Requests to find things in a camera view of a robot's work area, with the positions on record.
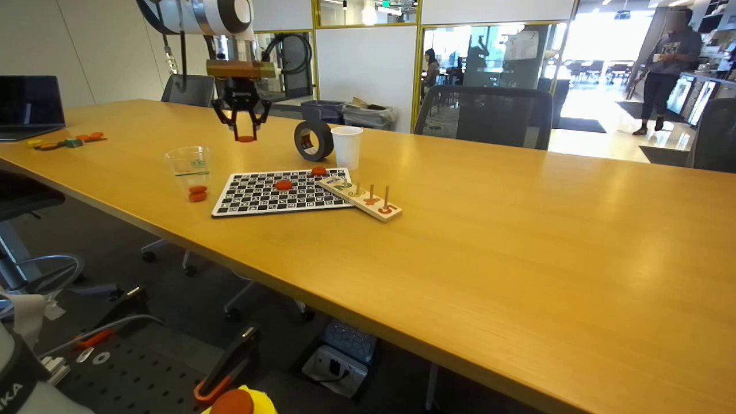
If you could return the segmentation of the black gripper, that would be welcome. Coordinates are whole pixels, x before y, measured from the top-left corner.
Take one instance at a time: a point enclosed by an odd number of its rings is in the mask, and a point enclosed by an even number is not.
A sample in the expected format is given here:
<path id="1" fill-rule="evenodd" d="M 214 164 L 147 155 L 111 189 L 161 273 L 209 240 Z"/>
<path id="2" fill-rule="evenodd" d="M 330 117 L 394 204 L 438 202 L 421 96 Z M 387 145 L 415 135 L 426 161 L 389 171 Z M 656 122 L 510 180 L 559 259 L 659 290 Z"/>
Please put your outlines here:
<path id="1" fill-rule="evenodd" d="M 258 138 L 261 127 L 270 117 L 272 103 L 261 99 L 256 83 L 250 79 L 228 79 L 224 84 L 224 102 L 232 110 L 248 110 L 250 138 Z M 226 115 L 224 102 L 211 99 L 211 110 L 218 117 L 218 122 L 232 130 L 232 138 L 237 140 L 237 125 L 232 117 Z"/>

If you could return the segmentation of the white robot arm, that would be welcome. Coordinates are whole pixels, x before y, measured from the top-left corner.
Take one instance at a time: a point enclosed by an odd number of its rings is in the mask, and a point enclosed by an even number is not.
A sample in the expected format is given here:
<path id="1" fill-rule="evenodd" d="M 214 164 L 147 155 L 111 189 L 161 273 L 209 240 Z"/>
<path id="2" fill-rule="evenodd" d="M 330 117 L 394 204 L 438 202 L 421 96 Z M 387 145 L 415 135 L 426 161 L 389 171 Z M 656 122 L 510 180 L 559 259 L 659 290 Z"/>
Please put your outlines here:
<path id="1" fill-rule="evenodd" d="M 208 106 L 237 143 L 253 143 L 270 117 L 270 99 L 258 83 L 276 76 L 270 58 L 256 58 L 248 40 L 248 0 L 135 0 L 142 19 L 161 34 L 164 56 L 181 91 L 194 76 L 187 61 L 187 36 L 205 40 Z"/>

